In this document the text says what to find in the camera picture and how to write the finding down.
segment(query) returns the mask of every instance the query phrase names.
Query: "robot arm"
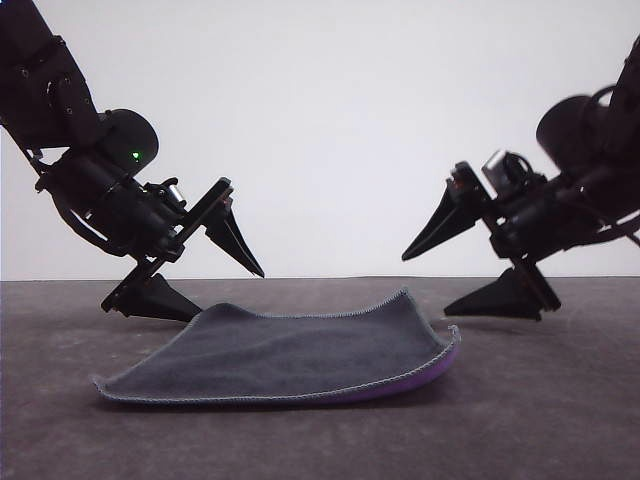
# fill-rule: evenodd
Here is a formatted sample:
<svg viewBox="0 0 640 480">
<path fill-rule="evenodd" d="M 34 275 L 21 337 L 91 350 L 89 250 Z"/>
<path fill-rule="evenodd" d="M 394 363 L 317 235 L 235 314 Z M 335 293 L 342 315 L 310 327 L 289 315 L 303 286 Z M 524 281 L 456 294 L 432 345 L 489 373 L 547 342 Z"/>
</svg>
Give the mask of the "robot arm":
<svg viewBox="0 0 640 480">
<path fill-rule="evenodd" d="M 611 93 L 608 106 L 602 97 Z M 409 260 L 482 220 L 507 269 L 494 283 L 445 309 L 448 315 L 540 319 L 555 295 L 536 262 L 560 250 L 626 236 L 640 246 L 640 38 L 616 85 L 555 105 L 542 118 L 538 143 L 560 169 L 547 180 L 515 153 L 496 152 L 482 171 L 491 198 L 468 163 L 455 166 L 427 226 L 402 255 Z"/>
<path fill-rule="evenodd" d="M 63 220 L 104 252 L 130 255 L 137 267 L 105 299 L 108 311 L 188 321 L 199 307 L 155 274 L 175 262 L 201 226 L 250 272 L 264 272 L 231 210 L 221 178 L 190 210 L 178 180 L 135 180 L 158 153 L 153 127 L 125 109 L 98 113 L 64 40 L 51 33 L 31 0 L 0 2 L 0 124 L 39 176 Z M 42 150 L 68 148 L 52 163 Z"/>
</svg>

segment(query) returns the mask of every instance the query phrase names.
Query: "white wall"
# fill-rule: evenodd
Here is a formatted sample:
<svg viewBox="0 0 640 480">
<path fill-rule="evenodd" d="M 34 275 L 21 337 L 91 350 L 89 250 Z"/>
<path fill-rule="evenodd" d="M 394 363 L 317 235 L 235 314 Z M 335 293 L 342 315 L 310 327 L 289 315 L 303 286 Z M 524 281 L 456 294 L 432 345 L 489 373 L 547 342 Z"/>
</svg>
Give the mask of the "white wall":
<svg viewBox="0 0 640 480">
<path fill-rule="evenodd" d="M 160 137 L 139 181 L 178 176 L 193 204 L 220 176 L 268 276 L 496 275 L 486 229 L 416 260 L 455 162 L 497 148 L 556 169 L 535 142 L 562 98 L 615 82 L 638 0 L 38 1 L 96 106 Z M 4 134 L 2 278 L 122 278 L 132 262 L 77 238 Z M 636 275 L 628 241 L 558 254 L 548 275 Z M 173 278 L 249 276 L 202 233 Z"/>
</svg>

